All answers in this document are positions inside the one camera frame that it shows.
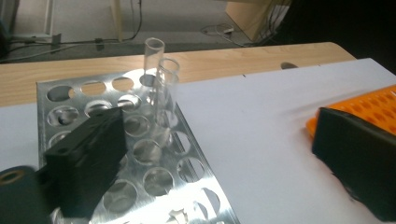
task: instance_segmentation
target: glass test tube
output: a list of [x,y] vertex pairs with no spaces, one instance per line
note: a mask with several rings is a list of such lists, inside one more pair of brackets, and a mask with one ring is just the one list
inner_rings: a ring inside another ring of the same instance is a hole
[[164,128],[172,127],[175,121],[177,103],[177,83],[180,66],[174,59],[162,58],[157,71],[155,89],[157,102],[155,106],[156,122]]
[[160,59],[163,57],[165,44],[157,38],[151,37],[145,41],[145,59],[144,71],[145,74],[155,75]]

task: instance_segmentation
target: white sheet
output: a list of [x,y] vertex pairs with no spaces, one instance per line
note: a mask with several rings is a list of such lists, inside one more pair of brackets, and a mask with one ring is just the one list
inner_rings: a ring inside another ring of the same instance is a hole
[[[177,100],[241,223],[373,224],[311,153],[304,123],[319,106],[394,83],[366,59],[180,84]],[[37,167],[35,107],[0,108],[0,170]]]

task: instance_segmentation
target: electrical wire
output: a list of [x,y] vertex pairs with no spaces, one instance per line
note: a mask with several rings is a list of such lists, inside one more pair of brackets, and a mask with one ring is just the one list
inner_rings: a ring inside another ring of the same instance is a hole
[[[234,27],[233,27],[233,25],[231,25],[231,24],[228,24],[228,23],[220,23],[220,24],[217,24],[217,25],[207,25],[207,26],[201,28],[200,32],[201,32],[202,34],[204,34],[204,35],[218,35],[218,36],[222,37],[223,39],[227,40],[228,42],[233,43],[233,44],[235,44],[235,45],[237,45],[237,46],[239,46],[239,47],[242,47],[242,48],[250,47],[249,45],[246,45],[246,44],[237,43],[237,42],[233,41],[233,40],[232,40],[230,37],[228,37],[227,35],[223,35],[223,34],[219,31],[219,27],[225,28],[223,31],[225,31],[225,30],[227,30],[227,29],[232,29],[233,31],[235,30]],[[210,34],[209,31],[207,31],[207,29],[209,29],[209,28],[214,28],[215,33],[214,33],[214,34]]]
[[277,29],[279,29],[279,26],[276,26],[276,23],[278,22],[279,18],[284,14],[285,10],[287,11],[288,8],[286,6],[290,5],[290,0],[282,0],[281,2],[278,3],[278,5],[281,6],[280,10],[275,11],[275,6],[277,1],[273,0],[270,4],[272,11],[269,17],[266,17],[266,22],[265,22],[265,27],[262,29],[260,32],[261,40],[257,41],[255,43],[256,46],[263,46],[269,41],[273,41],[274,43],[277,43],[276,40],[274,40],[274,37],[277,34]]
[[[142,27],[142,23],[143,23],[142,0],[139,0],[138,4],[139,4],[139,25],[137,27],[137,30],[136,30],[136,32],[134,31],[134,24],[133,24],[133,32],[134,32],[134,34],[131,37],[127,38],[127,39],[123,39],[122,42],[119,42],[118,39],[101,39],[101,42],[98,42],[98,43],[95,40],[86,40],[86,41],[62,42],[62,43],[58,43],[56,45],[53,45],[51,43],[46,43],[46,42],[13,41],[13,42],[11,42],[11,44],[22,44],[22,43],[26,44],[27,43],[27,45],[16,47],[14,49],[10,49],[7,52],[7,54],[9,54],[12,51],[18,50],[18,49],[25,49],[25,48],[30,48],[30,47],[60,46],[60,45],[70,45],[70,44],[72,44],[72,46],[67,46],[67,47],[59,48],[59,49],[52,49],[52,50],[40,52],[40,53],[37,53],[37,54],[24,56],[24,57],[4,59],[4,60],[0,60],[0,63],[8,63],[8,62],[20,61],[20,60],[24,60],[24,59],[30,59],[30,58],[34,58],[34,57],[37,57],[37,56],[40,56],[40,55],[53,53],[53,52],[61,51],[61,50],[65,50],[65,49],[71,49],[71,48],[78,47],[78,46],[98,46],[98,45],[111,45],[111,44],[114,44],[114,45],[128,44],[128,42],[124,42],[124,41],[131,41],[131,40],[135,39],[136,36],[139,34],[140,29]],[[134,15],[133,0],[131,0],[131,10],[132,10],[132,13]]]

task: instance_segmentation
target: test tube rack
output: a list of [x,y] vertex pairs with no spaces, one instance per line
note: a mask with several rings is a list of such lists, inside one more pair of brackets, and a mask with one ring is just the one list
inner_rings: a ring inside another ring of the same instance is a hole
[[155,90],[143,69],[37,83],[39,164],[44,152],[97,111],[122,106],[128,151],[114,185],[91,220],[66,218],[53,223],[214,223],[238,218],[178,106],[167,127],[155,120]]

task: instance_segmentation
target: orange tray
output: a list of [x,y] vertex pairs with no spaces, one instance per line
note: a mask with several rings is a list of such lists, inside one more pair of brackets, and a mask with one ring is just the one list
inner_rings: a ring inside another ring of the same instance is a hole
[[[396,85],[347,99],[326,107],[342,110],[373,123],[389,133],[396,134]],[[315,135],[318,111],[305,126],[311,136]]]

